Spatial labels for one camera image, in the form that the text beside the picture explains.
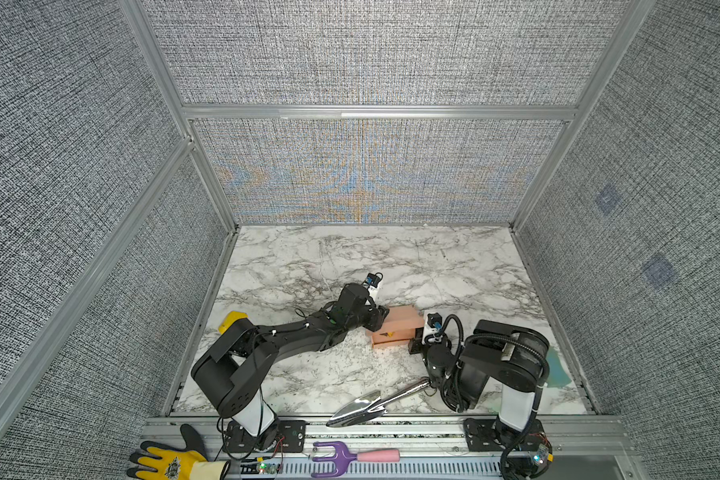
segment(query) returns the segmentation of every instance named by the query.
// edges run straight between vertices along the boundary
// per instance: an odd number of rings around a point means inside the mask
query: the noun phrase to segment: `metal trowel blade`
[[[350,403],[342,407],[338,412],[334,413],[326,423],[329,427],[346,427],[355,425],[360,422],[366,422],[363,418],[368,414],[368,409],[376,402],[382,399],[382,392],[374,390],[366,393],[364,396],[355,398]],[[384,415],[384,413],[375,414],[371,418]]]

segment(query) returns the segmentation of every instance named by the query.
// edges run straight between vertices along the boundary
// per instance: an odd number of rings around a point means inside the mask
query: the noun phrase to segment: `pink handle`
[[[358,462],[400,462],[400,451],[396,448],[390,448],[389,450],[360,452]]]

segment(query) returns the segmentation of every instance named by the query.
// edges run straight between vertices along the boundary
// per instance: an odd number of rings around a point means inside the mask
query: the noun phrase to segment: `white marble tabletop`
[[[414,305],[443,317],[455,313],[466,335],[480,319],[526,326],[558,350],[509,232],[490,226],[244,226],[203,333],[197,359],[217,338],[228,312],[254,324],[298,320],[338,298],[347,282],[383,272],[378,303]],[[455,325],[448,334],[456,337]],[[568,377],[570,372],[560,356]],[[276,363],[262,384],[279,415],[333,414],[374,389],[384,396],[426,375],[420,355],[405,346],[371,348],[364,329],[324,352]],[[496,412],[501,385],[489,380],[472,412]],[[178,412],[214,412],[191,376],[175,405]],[[439,396],[418,394],[391,404],[390,412],[451,413]],[[542,414],[584,414],[573,383],[544,390]]]

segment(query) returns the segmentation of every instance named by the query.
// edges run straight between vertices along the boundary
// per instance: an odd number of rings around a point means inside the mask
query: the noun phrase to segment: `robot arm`
[[[450,320],[459,327],[455,354],[444,333]],[[549,375],[546,355],[550,345],[535,330],[488,320],[480,320],[466,340],[463,336],[458,317],[451,315],[443,321],[439,314],[430,313],[422,336],[414,339],[408,349],[424,356],[432,384],[441,390],[444,403],[456,412],[477,405],[489,378],[504,385],[498,419],[490,434],[503,450],[500,465],[506,477],[504,470],[509,452],[526,441],[534,425]],[[528,475],[536,470],[536,466],[526,468],[514,463],[513,469]]]
[[[375,332],[389,309],[375,302],[381,274],[348,283],[336,302],[297,322],[256,326],[241,318],[227,327],[197,360],[192,378],[222,418],[234,418],[262,446],[277,430],[276,416],[261,398],[260,387],[272,364],[303,352],[321,352],[341,343],[360,326]],[[245,358],[238,364],[232,357]]]

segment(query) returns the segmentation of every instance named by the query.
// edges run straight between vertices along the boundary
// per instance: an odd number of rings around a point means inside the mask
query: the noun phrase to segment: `yellow object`
[[[222,324],[219,325],[219,333],[226,332],[226,329],[230,328],[234,322],[240,320],[241,318],[248,318],[248,314],[243,312],[230,312]]]
[[[157,470],[137,471],[136,476],[144,480],[220,480],[226,474],[226,462],[208,462],[194,450],[177,452],[153,446],[146,450],[158,458],[138,457],[139,465]]]

